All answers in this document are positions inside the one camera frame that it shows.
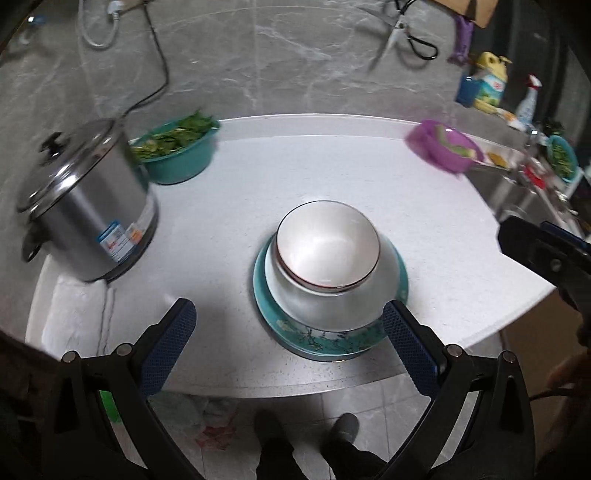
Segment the right hand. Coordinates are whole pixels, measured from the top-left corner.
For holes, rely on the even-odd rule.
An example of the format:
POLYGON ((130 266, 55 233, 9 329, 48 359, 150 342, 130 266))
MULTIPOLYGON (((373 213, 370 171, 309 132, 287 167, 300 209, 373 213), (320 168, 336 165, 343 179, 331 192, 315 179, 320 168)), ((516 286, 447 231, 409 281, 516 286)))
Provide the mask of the right hand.
POLYGON ((572 355, 554 367, 549 373, 546 386, 549 389, 561 388, 590 379, 590 350, 572 355))

